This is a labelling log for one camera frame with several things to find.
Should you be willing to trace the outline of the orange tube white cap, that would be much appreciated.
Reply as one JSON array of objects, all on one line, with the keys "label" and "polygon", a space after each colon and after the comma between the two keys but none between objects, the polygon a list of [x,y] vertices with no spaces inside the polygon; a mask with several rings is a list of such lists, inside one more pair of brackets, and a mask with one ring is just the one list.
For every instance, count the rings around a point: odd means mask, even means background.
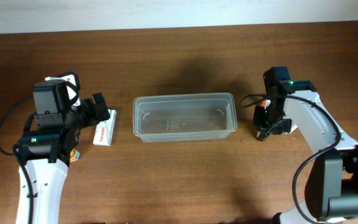
[{"label": "orange tube white cap", "polygon": [[263,102],[261,102],[261,106],[263,106],[265,109],[269,107],[271,101],[270,100],[264,100]]}]

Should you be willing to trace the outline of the white pump bottle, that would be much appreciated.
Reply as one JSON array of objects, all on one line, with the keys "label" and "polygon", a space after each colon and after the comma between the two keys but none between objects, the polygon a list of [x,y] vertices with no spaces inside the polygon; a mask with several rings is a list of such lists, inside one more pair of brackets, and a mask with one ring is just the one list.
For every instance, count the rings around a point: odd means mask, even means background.
[{"label": "white pump bottle", "polygon": [[298,128],[298,126],[287,115],[283,117],[283,120],[285,122],[285,128],[284,128],[285,134],[291,134]]}]

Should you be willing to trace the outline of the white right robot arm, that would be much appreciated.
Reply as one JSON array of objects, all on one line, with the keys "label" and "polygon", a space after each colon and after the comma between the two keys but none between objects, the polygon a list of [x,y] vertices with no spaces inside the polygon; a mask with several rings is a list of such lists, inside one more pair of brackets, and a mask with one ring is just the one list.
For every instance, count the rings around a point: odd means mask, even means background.
[{"label": "white right robot arm", "polygon": [[273,223],[341,223],[358,217],[358,142],[340,128],[307,80],[293,81],[287,67],[263,74],[266,92],[257,101],[256,138],[299,129],[312,150],[293,176],[295,206]]}]

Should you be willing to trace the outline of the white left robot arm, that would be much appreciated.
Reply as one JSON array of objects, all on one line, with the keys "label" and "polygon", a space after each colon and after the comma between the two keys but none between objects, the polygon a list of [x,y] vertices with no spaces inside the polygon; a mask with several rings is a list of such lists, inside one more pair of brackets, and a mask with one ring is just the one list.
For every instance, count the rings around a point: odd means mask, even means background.
[{"label": "white left robot arm", "polygon": [[76,106],[79,89],[65,80],[36,83],[32,97],[35,112],[12,147],[21,184],[16,223],[58,223],[70,154],[81,130],[111,115],[101,93]]}]

